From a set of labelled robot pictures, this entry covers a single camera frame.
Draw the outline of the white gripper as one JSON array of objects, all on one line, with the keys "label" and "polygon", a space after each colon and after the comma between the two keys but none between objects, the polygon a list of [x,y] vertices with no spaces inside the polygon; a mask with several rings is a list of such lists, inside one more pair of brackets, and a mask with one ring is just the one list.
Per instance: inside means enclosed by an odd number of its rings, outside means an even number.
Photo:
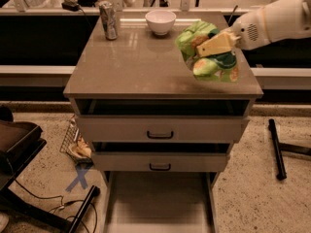
[{"label": "white gripper", "polygon": [[242,50],[254,50],[270,43],[266,32],[263,10],[248,12],[232,25],[234,32],[222,31],[196,47],[199,57],[230,52],[236,45]]}]

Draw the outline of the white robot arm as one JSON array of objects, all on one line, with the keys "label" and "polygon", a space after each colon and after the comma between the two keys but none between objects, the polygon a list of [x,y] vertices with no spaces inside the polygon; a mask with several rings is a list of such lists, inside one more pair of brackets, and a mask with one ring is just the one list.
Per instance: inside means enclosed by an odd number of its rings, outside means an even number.
[{"label": "white robot arm", "polygon": [[198,57],[254,50],[285,39],[311,37],[311,0],[278,0],[239,17],[196,47]]}]

